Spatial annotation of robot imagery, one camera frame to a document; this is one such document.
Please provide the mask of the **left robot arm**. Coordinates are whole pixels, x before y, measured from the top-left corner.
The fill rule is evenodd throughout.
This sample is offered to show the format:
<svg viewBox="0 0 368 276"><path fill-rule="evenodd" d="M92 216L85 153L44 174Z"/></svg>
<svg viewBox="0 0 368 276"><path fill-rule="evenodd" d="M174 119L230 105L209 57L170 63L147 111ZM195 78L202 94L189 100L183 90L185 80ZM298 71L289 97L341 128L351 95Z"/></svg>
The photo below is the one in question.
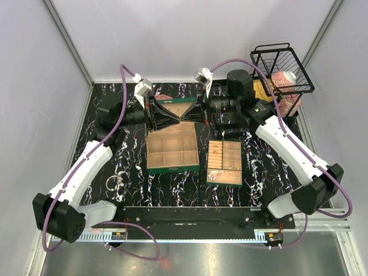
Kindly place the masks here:
<svg viewBox="0 0 368 276"><path fill-rule="evenodd" d="M103 222L119 227L124 214L111 201L80 205L85 191L123 142L124 126L145 124L149 130L158 131L180 122L179 116L153 96L131 106L126 100L106 100L98 107L97 114L95 130L79 159L48 194L38 193L32 201L36 225L43 235L73 243L85 228Z"/></svg>

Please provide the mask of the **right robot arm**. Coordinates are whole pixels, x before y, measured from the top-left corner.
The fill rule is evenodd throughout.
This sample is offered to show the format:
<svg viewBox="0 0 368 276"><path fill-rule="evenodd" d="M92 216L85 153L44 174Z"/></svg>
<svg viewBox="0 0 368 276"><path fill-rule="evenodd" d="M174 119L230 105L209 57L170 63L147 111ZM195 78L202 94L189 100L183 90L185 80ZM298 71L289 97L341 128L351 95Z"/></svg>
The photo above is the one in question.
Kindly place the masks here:
<svg viewBox="0 0 368 276"><path fill-rule="evenodd" d="M245 70L227 74L228 93L211 97L213 73L200 68L194 77L202 87L197 100L181 117L183 121L211 121L216 130L248 128L265 141L291 168L300 187L279 195L261 213L264 226L274 228L292 213L314 214L339 190L343 169L315 155L278 116L272 104L255 95L254 82Z"/></svg>

